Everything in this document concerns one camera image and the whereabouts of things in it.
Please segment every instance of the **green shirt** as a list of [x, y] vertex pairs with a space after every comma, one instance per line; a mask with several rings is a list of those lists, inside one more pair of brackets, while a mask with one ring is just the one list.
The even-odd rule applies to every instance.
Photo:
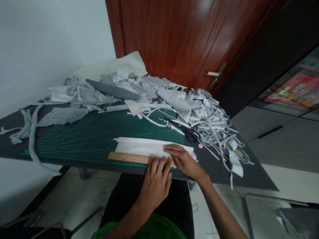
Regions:
[[[104, 227], [101, 227], [93, 234], [91, 239], [101, 239], [115, 227], [117, 222], [109, 222]], [[152, 213], [147, 222], [137, 231], [132, 237], [133, 239], [140, 238], [167, 238], [167, 239], [186, 239], [182, 231], [166, 217]]]

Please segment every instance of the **cutting mat grid lines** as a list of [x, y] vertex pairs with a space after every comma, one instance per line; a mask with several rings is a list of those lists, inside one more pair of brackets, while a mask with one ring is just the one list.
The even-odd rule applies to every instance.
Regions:
[[[118, 137], [148, 138], [185, 144], [184, 136], [170, 129], [159, 127], [147, 119], [127, 114], [129, 110], [99, 114], [90, 112], [87, 116], [73, 124], [55, 125], [36, 140], [36, 150], [40, 159], [65, 162], [91, 163], [97, 165], [113, 165], [122, 167], [145, 168], [145, 164], [107, 159], [111, 151], [115, 151]], [[170, 116], [176, 113], [164, 111]], [[150, 119], [164, 124], [166, 117], [155, 111]], [[30, 157], [26, 148], [18, 154]]]

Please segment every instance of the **door frame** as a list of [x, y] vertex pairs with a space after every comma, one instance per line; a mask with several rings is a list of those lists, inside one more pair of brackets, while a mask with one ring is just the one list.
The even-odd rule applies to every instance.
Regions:
[[[254, 26], [252, 32], [247, 37], [245, 43], [237, 52], [233, 61], [229, 63], [223, 75], [219, 78], [214, 88], [210, 90], [213, 97], [217, 97], [227, 82], [235, 74], [249, 52], [260, 41], [272, 21], [279, 15], [289, 0], [274, 0], [270, 8], [261, 16]], [[115, 48], [116, 58], [126, 56], [125, 34], [122, 20], [121, 0], [105, 0], [107, 13], [110, 21], [112, 38]]]

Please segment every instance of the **chair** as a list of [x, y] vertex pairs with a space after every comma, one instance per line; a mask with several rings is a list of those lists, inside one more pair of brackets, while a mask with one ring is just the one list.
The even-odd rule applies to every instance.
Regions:
[[[83, 227], [92, 217], [94, 217], [98, 212], [104, 212], [103, 207], [96, 209], [91, 215], [84, 219], [77, 227], [73, 230], [64, 229], [62, 223], [55, 223], [49, 227], [33, 227], [37, 221], [42, 216], [42, 211], [37, 210], [26, 216], [17, 218], [5, 225], [0, 227], [0, 235], [2, 238], [23, 238], [23, 239], [33, 239], [33, 238], [45, 238], [45, 239], [70, 239], [73, 234], [75, 234], [81, 227]], [[20, 222], [27, 221], [27, 223], [22, 225], [17, 225]]]
[[[283, 198], [277, 198], [272, 196], [266, 196], [266, 195], [260, 195], [260, 194], [253, 194], [253, 193], [247, 193], [243, 197], [244, 201], [244, 211], [245, 216], [247, 219], [247, 225], [249, 230], [249, 235], [251, 239], [254, 239], [254, 232], [252, 228], [251, 219], [249, 216], [249, 210], [247, 205], [247, 197], [248, 196], [254, 196], [254, 197], [260, 197], [265, 199], [274, 199], [278, 201], [284, 201], [287, 203], [290, 203], [291, 205], [299, 205], [302, 206], [302, 209], [299, 208], [280, 208], [276, 210], [276, 214], [281, 218], [282, 224], [284, 225], [284, 228], [286, 229], [286, 232], [290, 236], [301, 236], [301, 238], [312, 238], [307, 235], [317, 235], [318, 232], [318, 225], [319, 225], [319, 214], [317, 213], [318, 209], [311, 209], [310, 204], [311, 203], [305, 203], [300, 201], [294, 201], [289, 199], [283, 199]], [[306, 215], [306, 217], [309, 217], [311, 215], [312, 217], [316, 216], [314, 220], [311, 220], [311, 224], [315, 223], [315, 227], [311, 227], [311, 225], [308, 221], [306, 223], [303, 222], [303, 220], [299, 217]]]

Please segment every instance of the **person's left hand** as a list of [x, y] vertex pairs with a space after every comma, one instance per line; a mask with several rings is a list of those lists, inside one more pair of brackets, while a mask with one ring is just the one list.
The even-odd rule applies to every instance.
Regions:
[[162, 201], [164, 201], [168, 196], [169, 188], [172, 183], [172, 173], [170, 172], [171, 166], [171, 158], [150, 158], [137, 203], [140, 203], [140, 205], [143, 205], [144, 207], [147, 205], [147, 208], [153, 212]]

